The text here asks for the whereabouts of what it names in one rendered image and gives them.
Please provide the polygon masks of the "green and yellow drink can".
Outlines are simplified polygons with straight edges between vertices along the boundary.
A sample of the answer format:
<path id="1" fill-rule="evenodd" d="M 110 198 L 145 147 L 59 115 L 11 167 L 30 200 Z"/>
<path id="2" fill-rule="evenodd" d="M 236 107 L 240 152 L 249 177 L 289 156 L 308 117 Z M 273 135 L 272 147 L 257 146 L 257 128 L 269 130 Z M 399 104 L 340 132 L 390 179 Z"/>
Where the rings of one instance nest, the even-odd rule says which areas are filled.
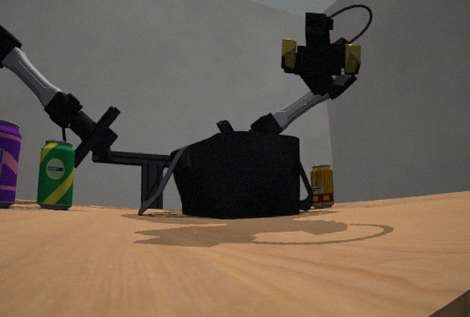
<path id="1" fill-rule="evenodd" d="M 72 206 L 75 152 L 73 144 L 46 140 L 40 154 L 37 203 L 42 209 L 68 210 Z"/>

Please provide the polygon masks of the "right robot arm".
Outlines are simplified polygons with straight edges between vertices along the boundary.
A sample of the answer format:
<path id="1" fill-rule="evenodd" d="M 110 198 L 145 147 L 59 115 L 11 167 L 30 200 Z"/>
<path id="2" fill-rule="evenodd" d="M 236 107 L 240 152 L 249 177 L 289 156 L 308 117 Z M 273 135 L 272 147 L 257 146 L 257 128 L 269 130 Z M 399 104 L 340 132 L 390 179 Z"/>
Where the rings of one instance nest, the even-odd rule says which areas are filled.
<path id="1" fill-rule="evenodd" d="M 102 118 L 94 122 L 80 111 L 83 106 L 76 97 L 71 93 L 66 95 L 51 85 L 32 66 L 21 46 L 21 42 L 0 25 L 0 68 L 5 67 L 14 72 L 33 91 L 54 123 L 63 129 L 70 128 L 81 138 L 82 142 L 75 151 L 76 157 L 114 108 L 108 108 Z"/>

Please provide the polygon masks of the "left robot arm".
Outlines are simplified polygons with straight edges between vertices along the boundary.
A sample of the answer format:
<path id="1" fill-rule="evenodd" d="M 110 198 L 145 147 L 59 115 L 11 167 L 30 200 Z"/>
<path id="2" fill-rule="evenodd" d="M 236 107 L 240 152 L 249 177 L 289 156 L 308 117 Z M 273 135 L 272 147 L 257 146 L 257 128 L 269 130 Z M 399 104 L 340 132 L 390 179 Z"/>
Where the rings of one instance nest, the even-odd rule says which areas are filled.
<path id="1" fill-rule="evenodd" d="M 326 14 L 306 12 L 306 46 L 319 47 L 320 42 L 330 43 L 329 30 L 333 30 L 333 26 L 334 20 L 327 18 Z M 251 124 L 251 129 L 248 131 L 279 135 L 305 111 L 325 100 L 334 100 L 357 80 L 356 76 L 344 75 L 344 67 L 341 68 L 340 77 L 331 75 L 322 79 L 314 79 L 309 76 L 299 76 L 310 90 L 287 107 L 275 111 L 273 114 L 263 115 Z"/>

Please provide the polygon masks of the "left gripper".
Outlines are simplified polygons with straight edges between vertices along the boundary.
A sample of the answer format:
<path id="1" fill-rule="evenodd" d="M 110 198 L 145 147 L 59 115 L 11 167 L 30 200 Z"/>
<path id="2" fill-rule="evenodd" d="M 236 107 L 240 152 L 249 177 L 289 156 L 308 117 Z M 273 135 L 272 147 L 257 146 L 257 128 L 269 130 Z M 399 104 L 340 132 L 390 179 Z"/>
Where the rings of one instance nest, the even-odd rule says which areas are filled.
<path id="1" fill-rule="evenodd" d="M 320 42 L 318 48 L 312 45 L 297 46 L 297 40 L 283 39 L 281 68 L 285 73 L 322 79 L 331 75 L 340 76 L 344 67 L 344 75 L 354 76 L 358 74 L 360 65 L 359 45 Z"/>

